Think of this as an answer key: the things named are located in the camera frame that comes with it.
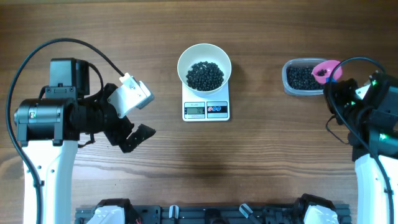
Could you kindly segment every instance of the scale control panel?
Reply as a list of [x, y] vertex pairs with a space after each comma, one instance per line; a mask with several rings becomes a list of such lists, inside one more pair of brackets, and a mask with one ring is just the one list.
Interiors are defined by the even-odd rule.
[[203, 102], [185, 102], [185, 119], [200, 119], [208, 121], [217, 121], [228, 119], [228, 102], [226, 101], [203, 101]]

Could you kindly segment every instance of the wooden table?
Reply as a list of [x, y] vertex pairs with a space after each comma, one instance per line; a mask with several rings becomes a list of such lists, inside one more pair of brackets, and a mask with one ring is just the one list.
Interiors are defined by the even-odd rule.
[[[323, 96], [284, 93], [281, 69], [292, 58], [343, 60], [367, 55], [394, 73], [398, 50], [396, 2], [176, 1], [49, 4], [0, 7], [0, 102], [24, 58], [39, 44], [73, 37], [102, 50], [123, 72], [143, 80], [155, 101], [128, 117], [157, 130], [123, 154], [103, 134], [78, 151], [72, 214], [104, 198], [136, 205], [292, 203], [303, 193], [348, 203], [356, 218], [357, 186], [351, 149], [325, 131], [331, 116]], [[177, 60], [197, 43], [220, 46], [233, 62], [231, 120], [185, 123]], [[12, 111], [49, 82], [51, 58], [94, 63], [104, 81], [118, 74], [77, 44], [40, 51], [17, 83]], [[374, 71], [363, 62], [345, 68], [360, 83]], [[99, 89], [92, 72], [91, 92]], [[24, 175], [3, 120], [0, 123], [0, 223], [20, 223]], [[331, 124], [345, 139], [347, 130]]]

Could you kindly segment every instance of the white bowl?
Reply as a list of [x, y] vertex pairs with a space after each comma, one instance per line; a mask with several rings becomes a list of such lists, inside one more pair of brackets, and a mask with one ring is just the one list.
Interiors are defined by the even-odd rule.
[[[224, 73], [224, 81], [222, 82], [221, 86], [215, 90], [210, 91], [199, 91], [194, 90], [193, 88], [188, 86], [188, 71], [192, 70], [192, 65], [198, 62], [213, 62], [218, 65], [218, 68]], [[182, 81], [182, 83], [189, 88], [194, 94], [198, 96], [205, 96], [210, 95], [218, 90], [222, 89], [225, 83], [228, 82], [231, 71], [232, 65], [228, 55], [224, 52], [223, 49], [213, 45], [213, 44], [196, 44], [194, 46], [189, 47], [185, 50], [178, 60], [177, 64], [177, 71], [178, 75]]]

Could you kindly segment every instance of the pink bowl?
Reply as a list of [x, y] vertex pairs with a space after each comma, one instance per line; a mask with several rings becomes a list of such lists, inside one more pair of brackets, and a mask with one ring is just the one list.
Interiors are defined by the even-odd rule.
[[[324, 61], [320, 64], [318, 64], [317, 66], [315, 66], [315, 68], [313, 68], [312, 70], [312, 75], [314, 76], [314, 78], [316, 79], [316, 81], [320, 84], [325, 84], [328, 80], [328, 78], [330, 77], [331, 71], [333, 71], [333, 69], [339, 64], [340, 62], [337, 60], [327, 60]], [[318, 72], [321, 70], [326, 70], [327, 72], [325, 73], [324, 76], [320, 77], [318, 76]], [[341, 76], [343, 75], [343, 70], [340, 68], [337, 69], [337, 71], [335, 72], [335, 74], [333, 75], [333, 79], [334, 80], [338, 80]]]

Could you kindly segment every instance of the green light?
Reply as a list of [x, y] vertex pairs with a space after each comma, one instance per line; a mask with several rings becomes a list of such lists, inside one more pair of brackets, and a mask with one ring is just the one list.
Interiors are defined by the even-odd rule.
[[387, 136], [386, 134], [380, 134], [379, 138], [380, 138], [381, 140], [385, 140], [385, 139], [388, 138], [388, 136]]

